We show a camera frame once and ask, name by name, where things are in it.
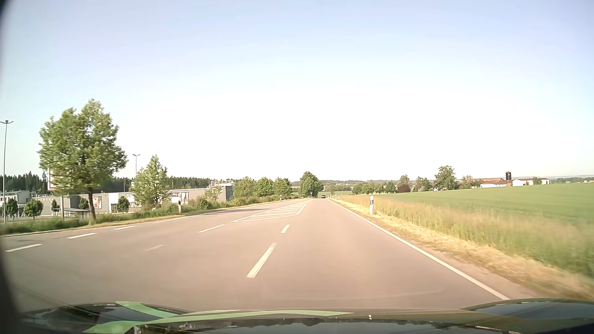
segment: road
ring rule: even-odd
[[[203,311],[500,300],[327,199],[0,242],[22,311],[105,301]]]

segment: house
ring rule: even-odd
[[[550,180],[548,178],[539,178],[541,179],[542,184],[550,184]],[[511,184],[514,187],[520,186],[520,185],[534,185],[534,178],[522,178],[522,179],[514,179]]]
[[[507,187],[508,185],[511,185],[509,181],[500,178],[493,181],[485,181],[481,183],[481,188]]]

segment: billboard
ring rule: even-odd
[[[101,196],[93,196],[93,207],[101,209]]]
[[[189,202],[189,192],[184,191],[181,193],[171,193],[171,202],[172,203],[177,203],[178,201],[181,201],[182,204],[188,204]]]

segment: hatched road marking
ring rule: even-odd
[[[251,216],[247,216],[247,217],[235,219],[235,220],[232,221],[232,223],[235,223],[235,222],[253,222],[255,220],[268,220],[268,219],[278,219],[278,218],[293,217],[293,216],[296,216],[296,215],[300,214],[301,211],[303,211],[304,207],[306,206],[305,203],[306,202],[309,202],[309,201],[305,201],[305,202],[301,202],[301,203],[296,203],[296,204],[291,204],[291,205],[287,205],[287,206],[283,206],[283,207],[278,207],[276,209],[271,209],[271,210],[268,210],[268,211],[256,213],[256,214],[251,215]],[[275,217],[260,218],[260,217],[265,217],[265,216],[275,216]]]

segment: lamp post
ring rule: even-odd
[[[4,212],[4,225],[7,224],[6,219],[6,189],[4,184],[6,183],[6,134],[8,132],[8,124],[14,121],[9,122],[6,120],[5,122],[0,121],[0,123],[5,124],[4,128],[4,162],[2,163],[2,211]]]

